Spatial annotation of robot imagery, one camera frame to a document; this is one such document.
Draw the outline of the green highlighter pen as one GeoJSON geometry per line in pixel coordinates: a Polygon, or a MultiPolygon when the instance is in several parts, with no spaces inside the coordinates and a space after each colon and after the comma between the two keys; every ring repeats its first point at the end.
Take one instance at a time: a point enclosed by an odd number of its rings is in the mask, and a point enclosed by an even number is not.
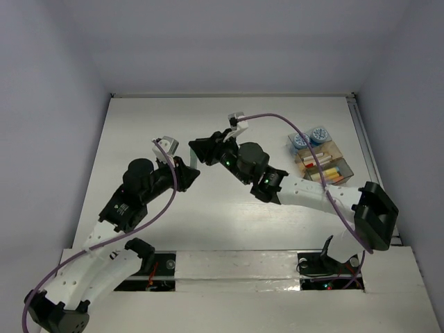
{"type": "Polygon", "coordinates": [[[190,149],[190,159],[189,159],[189,166],[193,169],[198,170],[198,157],[196,155],[196,153],[194,152],[194,150],[191,148],[190,149]]]}

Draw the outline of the yellow highlighter pen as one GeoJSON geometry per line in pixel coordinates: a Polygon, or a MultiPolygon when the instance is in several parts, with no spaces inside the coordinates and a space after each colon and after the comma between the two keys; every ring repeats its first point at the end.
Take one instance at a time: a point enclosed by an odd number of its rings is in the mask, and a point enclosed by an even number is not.
{"type": "Polygon", "coordinates": [[[330,176],[333,176],[335,174],[339,174],[339,168],[337,166],[336,167],[332,167],[330,169],[326,169],[326,170],[323,171],[323,176],[324,177],[330,177],[330,176]]]}

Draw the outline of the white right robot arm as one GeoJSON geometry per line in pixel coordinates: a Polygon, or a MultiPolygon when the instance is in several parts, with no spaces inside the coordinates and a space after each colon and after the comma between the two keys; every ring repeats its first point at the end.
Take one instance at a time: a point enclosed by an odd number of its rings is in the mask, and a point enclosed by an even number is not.
{"type": "Polygon", "coordinates": [[[319,255],[325,271],[337,271],[362,251],[372,254],[390,248],[399,209],[379,184],[343,187],[292,176],[272,167],[259,144],[238,144],[227,132],[215,132],[188,145],[199,162],[221,164],[263,203],[308,207],[339,217],[344,231],[328,237],[319,255]]]}

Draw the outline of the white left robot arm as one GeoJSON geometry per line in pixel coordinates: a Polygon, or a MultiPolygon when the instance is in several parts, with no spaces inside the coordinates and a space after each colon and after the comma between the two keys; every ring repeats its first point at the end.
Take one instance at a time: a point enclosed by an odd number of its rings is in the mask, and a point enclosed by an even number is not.
{"type": "Polygon", "coordinates": [[[89,311],[129,276],[150,273],[155,248],[136,237],[146,228],[148,204],[171,190],[185,192],[200,175],[180,157],[133,160],[99,213],[83,249],[55,267],[24,299],[22,329],[30,318],[47,332],[83,332],[89,311]]]}

